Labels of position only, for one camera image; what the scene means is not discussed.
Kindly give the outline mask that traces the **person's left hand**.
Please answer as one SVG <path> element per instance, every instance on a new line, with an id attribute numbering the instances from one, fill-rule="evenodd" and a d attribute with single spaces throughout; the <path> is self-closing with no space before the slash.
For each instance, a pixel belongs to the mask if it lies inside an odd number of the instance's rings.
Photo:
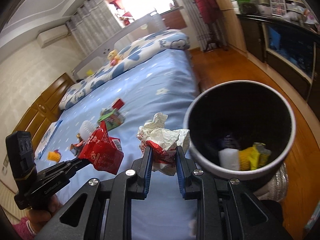
<path id="1" fill-rule="evenodd" d="M 45 207 L 44 210 L 28 210 L 27 219 L 29 220 L 32 230 L 35 233 L 40 232 L 41 229 L 50 221 L 50 219 L 61 209 L 61 207 L 62 204 L 57 195 L 53 195 L 50 199 L 48 207 Z"/>

